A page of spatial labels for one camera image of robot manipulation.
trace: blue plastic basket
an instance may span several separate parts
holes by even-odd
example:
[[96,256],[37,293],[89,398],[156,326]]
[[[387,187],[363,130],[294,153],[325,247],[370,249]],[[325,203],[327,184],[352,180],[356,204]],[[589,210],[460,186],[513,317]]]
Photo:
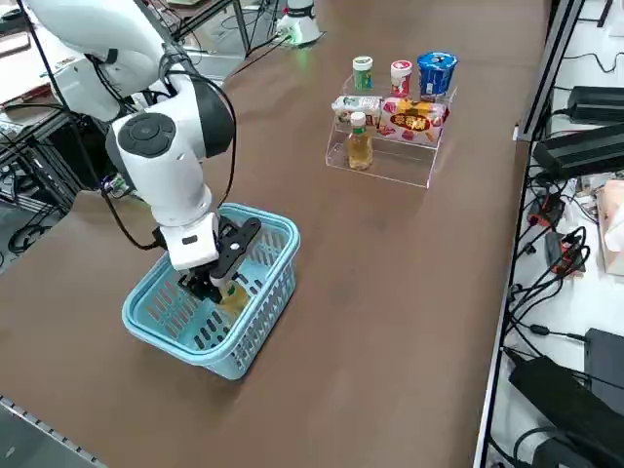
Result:
[[239,224],[262,221],[238,269],[250,301],[236,322],[180,288],[167,253],[128,295],[122,317],[137,338],[233,380],[245,374],[293,294],[299,232],[292,221],[253,208],[228,203],[219,212]]

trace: robotic arm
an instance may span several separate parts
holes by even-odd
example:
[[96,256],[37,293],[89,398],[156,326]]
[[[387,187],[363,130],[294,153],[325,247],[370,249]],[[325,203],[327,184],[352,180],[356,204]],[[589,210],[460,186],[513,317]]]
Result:
[[[122,98],[159,80],[170,90],[171,98],[117,118],[122,106],[98,78],[93,58],[79,58],[55,74],[73,111],[112,121],[108,154],[150,205],[172,266],[190,271],[183,286],[219,301],[217,287],[234,274],[259,221],[235,226],[219,219],[204,183],[200,161],[226,151],[235,132],[211,82],[140,0],[27,1],[61,42],[99,60]],[[234,244],[237,252],[230,249]]]

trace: brown table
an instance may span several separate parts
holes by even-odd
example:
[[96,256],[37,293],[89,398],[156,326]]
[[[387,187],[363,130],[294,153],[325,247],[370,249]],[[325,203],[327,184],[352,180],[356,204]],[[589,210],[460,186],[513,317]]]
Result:
[[[301,231],[297,289],[243,380],[127,333],[121,305],[158,254],[132,248],[96,195],[79,195],[1,278],[0,393],[108,466],[471,463],[521,193],[511,134],[546,10],[541,0],[318,10],[329,34],[312,50],[277,50],[227,86],[240,125],[231,201]],[[326,167],[330,102],[351,58],[385,67],[432,49],[461,59],[432,188]],[[228,164],[206,164],[217,194]],[[148,240],[146,209],[126,203],[121,216]]]

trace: food wrapper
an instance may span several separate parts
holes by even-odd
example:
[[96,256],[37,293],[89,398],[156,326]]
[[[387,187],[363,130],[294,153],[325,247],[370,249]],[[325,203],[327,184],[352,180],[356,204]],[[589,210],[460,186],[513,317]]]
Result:
[[381,117],[382,101],[382,97],[377,96],[341,96],[331,104],[335,112],[335,123],[339,127],[344,127],[346,124],[350,128],[351,114],[364,112],[367,116],[367,127],[377,128]]
[[381,106],[378,133],[417,144],[436,143],[449,116],[443,104],[389,97]]

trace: glass bottle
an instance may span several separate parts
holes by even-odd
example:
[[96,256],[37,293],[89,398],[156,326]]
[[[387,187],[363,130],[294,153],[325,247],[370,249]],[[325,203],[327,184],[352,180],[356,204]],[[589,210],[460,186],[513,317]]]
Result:
[[372,141],[367,134],[367,116],[364,112],[351,114],[351,134],[347,138],[349,168],[357,171],[368,169],[372,163]]
[[250,297],[245,288],[236,281],[227,282],[219,290],[221,292],[221,302],[218,304],[218,307],[230,317],[231,325],[234,325],[234,322],[243,313],[245,306],[250,301]]

